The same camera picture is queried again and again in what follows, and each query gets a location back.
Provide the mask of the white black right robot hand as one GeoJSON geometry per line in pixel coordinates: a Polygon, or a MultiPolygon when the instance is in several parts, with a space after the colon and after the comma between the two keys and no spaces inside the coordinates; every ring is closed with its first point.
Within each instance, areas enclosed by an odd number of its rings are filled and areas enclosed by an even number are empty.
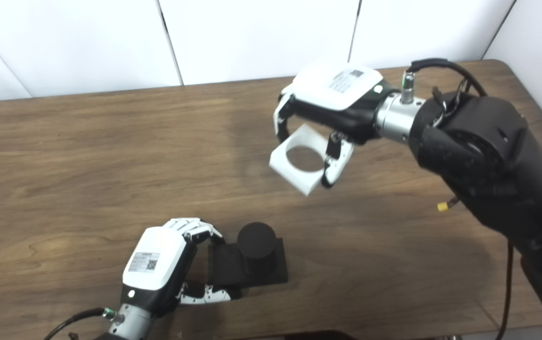
{"type": "Polygon", "coordinates": [[[299,72],[278,97],[273,112],[280,145],[269,165],[288,183],[308,196],[318,184],[331,188],[348,163],[355,145],[381,138],[378,109],[396,94],[374,69],[348,63],[317,62],[299,72]],[[317,152],[323,168],[297,169],[287,159],[288,149],[317,152]]]}

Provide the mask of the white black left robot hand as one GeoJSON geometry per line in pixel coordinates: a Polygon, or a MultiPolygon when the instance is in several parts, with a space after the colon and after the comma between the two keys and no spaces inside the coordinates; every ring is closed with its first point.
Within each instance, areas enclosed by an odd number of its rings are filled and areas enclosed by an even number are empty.
{"type": "Polygon", "coordinates": [[[147,228],[122,273],[121,303],[161,318],[180,304],[241,298],[240,289],[186,281],[198,245],[207,240],[212,245],[225,244],[221,232],[200,218],[172,218],[161,226],[147,228]]]}

